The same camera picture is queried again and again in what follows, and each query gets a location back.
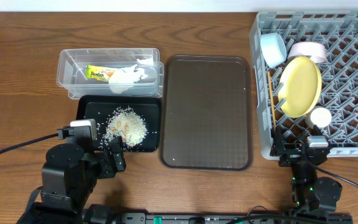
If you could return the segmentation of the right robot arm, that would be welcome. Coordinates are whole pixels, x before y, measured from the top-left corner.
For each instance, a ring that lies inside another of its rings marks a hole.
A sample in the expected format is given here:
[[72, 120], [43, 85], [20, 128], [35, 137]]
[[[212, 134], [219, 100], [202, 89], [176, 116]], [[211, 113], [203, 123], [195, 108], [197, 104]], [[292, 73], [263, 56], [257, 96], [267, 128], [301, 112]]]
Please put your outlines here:
[[288, 215], [308, 218], [325, 223], [352, 223], [350, 215], [336, 213], [337, 202], [341, 198], [342, 185], [330, 177], [318, 177], [317, 166], [327, 161], [332, 149], [318, 127], [315, 136], [309, 136], [305, 143], [294, 149], [284, 145], [284, 137], [279, 126], [273, 132], [270, 156], [278, 157], [280, 167], [290, 167], [292, 172], [292, 200], [297, 204]]

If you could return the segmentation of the yellow plate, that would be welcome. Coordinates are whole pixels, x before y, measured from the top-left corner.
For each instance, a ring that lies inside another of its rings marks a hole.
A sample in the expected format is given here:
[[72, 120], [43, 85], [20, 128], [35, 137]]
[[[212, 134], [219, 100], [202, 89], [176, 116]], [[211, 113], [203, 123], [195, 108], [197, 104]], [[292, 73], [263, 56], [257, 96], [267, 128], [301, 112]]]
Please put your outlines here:
[[291, 118], [309, 113], [319, 100], [322, 76], [317, 66], [308, 57], [293, 59], [284, 69], [278, 99], [285, 100], [281, 110]]

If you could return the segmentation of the yellow green snack wrapper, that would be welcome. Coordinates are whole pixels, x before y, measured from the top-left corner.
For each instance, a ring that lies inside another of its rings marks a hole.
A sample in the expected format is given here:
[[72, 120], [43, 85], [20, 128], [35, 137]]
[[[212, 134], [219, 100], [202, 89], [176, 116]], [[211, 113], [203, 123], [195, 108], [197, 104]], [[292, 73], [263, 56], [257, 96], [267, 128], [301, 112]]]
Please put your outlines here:
[[88, 65], [85, 70], [85, 78], [108, 82], [116, 72], [116, 68]]

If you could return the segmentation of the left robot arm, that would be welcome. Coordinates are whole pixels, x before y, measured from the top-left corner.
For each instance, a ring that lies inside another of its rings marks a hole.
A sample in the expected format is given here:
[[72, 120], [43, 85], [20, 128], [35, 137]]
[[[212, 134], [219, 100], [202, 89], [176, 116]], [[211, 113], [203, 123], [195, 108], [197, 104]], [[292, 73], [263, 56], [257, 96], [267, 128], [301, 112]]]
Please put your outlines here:
[[126, 169], [122, 138], [102, 151], [92, 138], [67, 139], [46, 153], [42, 186], [29, 198], [18, 223], [120, 223], [120, 214], [106, 205], [85, 204], [97, 180], [112, 179]]

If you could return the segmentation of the rice food scraps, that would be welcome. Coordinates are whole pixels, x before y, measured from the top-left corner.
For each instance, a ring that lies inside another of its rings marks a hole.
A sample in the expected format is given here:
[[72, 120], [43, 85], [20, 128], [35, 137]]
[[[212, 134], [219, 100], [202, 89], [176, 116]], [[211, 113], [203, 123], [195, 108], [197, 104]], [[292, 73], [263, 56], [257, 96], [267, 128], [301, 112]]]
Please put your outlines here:
[[116, 108], [108, 116], [105, 125], [106, 133], [102, 135], [102, 143], [105, 146], [120, 137], [124, 145], [130, 149], [142, 145], [149, 133], [145, 119], [130, 106]]

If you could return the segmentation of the wooden chopstick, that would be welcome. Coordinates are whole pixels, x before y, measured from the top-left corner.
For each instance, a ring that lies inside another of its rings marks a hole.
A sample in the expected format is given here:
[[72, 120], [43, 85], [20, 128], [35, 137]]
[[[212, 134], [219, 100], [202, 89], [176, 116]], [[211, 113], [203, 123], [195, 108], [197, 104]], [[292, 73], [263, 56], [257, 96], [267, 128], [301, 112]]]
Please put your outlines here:
[[267, 71], [267, 78], [268, 78], [268, 90], [269, 90], [269, 96], [270, 96], [271, 113], [272, 113], [272, 121], [273, 121], [273, 131], [275, 131], [275, 128], [277, 125], [276, 125], [276, 119], [275, 119], [275, 105], [274, 105], [274, 99], [273, 99], [270, 70]]

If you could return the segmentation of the white tissue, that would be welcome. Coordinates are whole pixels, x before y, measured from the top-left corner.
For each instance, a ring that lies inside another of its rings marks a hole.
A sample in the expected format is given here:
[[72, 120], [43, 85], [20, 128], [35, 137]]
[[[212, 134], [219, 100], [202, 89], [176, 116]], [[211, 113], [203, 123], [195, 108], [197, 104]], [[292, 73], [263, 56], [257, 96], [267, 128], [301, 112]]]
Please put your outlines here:
[[133, 85], [142, 79], [147, 78], [143, 68], [137, 68], [137, 65], [131, 67], [119, 68], [109, 77], [109, 87], [114, 94], [122, 92], [133, 87]]

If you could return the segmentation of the pink bowl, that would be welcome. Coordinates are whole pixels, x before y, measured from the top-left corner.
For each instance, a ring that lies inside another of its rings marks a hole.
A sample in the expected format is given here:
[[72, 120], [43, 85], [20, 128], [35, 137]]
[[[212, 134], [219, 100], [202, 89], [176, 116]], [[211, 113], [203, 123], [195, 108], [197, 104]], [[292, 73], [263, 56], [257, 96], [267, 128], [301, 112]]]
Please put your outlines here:
[[317, 42], [298, 42], [293, 44], [287, 59], [293, 60], [296, 57], [308, 57], [314, 63], [328, 61], [325, 46]]

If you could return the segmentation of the pale green cup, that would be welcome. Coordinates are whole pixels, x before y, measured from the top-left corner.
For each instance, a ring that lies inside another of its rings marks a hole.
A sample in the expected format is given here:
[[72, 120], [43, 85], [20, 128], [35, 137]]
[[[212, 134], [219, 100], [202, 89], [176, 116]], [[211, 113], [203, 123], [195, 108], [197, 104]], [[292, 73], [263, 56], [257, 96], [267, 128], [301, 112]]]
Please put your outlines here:
[[331, 112], [322, 107], [322, 106], [315, 106], [305, 118], [305, 123], [311, 129], [313, 129], [314, 125], [317, 125], [318, 128], [325, 128], [328, 126], [332, 121]]

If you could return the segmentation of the light blue bowl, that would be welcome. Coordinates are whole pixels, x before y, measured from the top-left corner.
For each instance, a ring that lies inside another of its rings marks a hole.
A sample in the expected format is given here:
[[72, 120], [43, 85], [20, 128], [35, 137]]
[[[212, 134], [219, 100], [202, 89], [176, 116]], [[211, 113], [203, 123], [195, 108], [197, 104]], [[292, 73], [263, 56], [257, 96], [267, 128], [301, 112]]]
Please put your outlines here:
[[279, 33], [262, 34], [260, 48], [266, 64], [275, 68], [287, 59], [285, 43]]

